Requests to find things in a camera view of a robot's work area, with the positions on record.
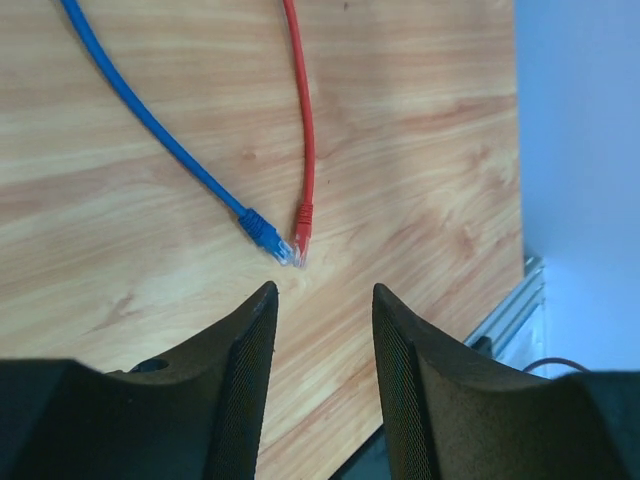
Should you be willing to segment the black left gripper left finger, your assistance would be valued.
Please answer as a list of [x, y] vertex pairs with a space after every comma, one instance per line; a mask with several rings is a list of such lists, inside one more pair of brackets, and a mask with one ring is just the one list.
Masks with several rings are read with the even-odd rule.
[[128, 372], [71, 359], [1, 364], [5, 479], [251, 479], [278, 315], [267, 282]]

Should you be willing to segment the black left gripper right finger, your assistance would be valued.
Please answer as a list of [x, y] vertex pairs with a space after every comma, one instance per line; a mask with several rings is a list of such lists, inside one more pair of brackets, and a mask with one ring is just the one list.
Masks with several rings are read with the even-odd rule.
[[395, 479], [635, 479], [639, 376], [553, 380], [487, 358], [379, 284], [372, 328]]

